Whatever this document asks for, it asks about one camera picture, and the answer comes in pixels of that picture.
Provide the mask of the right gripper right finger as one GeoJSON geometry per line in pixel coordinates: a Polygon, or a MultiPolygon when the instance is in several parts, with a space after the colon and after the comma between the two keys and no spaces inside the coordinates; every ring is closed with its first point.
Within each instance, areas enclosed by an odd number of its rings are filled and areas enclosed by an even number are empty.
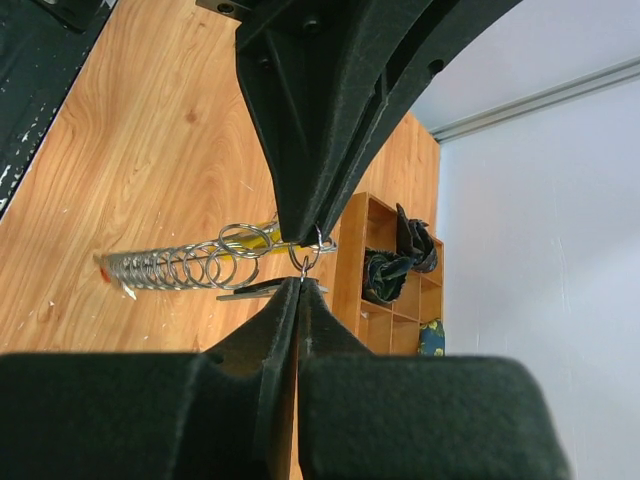
{"type": "Polygon", "coordinates": [[[369,351],[305,281],[298,453],[307,479],[567,479],[543,392],[521,363],[369,351]]]}

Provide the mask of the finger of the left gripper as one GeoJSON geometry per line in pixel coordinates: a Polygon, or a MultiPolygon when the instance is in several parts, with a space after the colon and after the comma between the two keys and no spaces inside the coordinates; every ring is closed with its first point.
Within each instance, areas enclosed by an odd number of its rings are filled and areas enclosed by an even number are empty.
{"type": "Polygon", "coordinates": [[[350,22],[323,141],[319,229],[328,236],[370,163],[431,81],[513,1],[370,1],[350,22]]]}
{"type": "Polygon", "coordinates": [[[286,241],[312,243],[336,167],[323,132],[350,22],[370,1],[255,1],[236,31],[236,75],[273,182],[286,241]]]}

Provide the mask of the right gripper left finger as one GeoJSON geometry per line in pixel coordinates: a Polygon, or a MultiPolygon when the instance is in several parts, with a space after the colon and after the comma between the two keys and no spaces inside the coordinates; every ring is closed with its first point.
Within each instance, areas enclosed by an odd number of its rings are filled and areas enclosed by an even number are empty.
{"type": "Polygon", "coordinates": [[[285,479],[300,283],[213,348],[1,359],[5,479],[285,479]]]}

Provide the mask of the key with black tag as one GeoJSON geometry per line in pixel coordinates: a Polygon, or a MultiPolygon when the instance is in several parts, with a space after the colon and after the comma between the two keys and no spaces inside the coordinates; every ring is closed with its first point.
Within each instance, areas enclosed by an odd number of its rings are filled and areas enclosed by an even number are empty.
{"type": "MultiPolygon", "coordinates": [[[[300,273],[300,281],[303,282],[309,274],[309,271],[316,265],[319,257],[325,253],[322,246],[312,246],[310,248],[313,259],[310,260],[306,255],[302,261],[300,261],[296,253],[302,250],[302,247],[289,245],[288,247],[280,246],[270,251],[261,249],[257,255],[250,256],[249,254],[243,254],[242,259],[255,259],[257,260],[263,255],[280,254],[286,252],[291,263],[295,269],[300,273]]],[[[281,284],[286,280],[285,277],[277,277],[274,279],[245,285],[242,287],[234,288],[231,294],[218,295],[216,299],[222,302],[230,302],[235,300],[252,299],[252,298],[268,298],[276,293],[281,284]]]]}

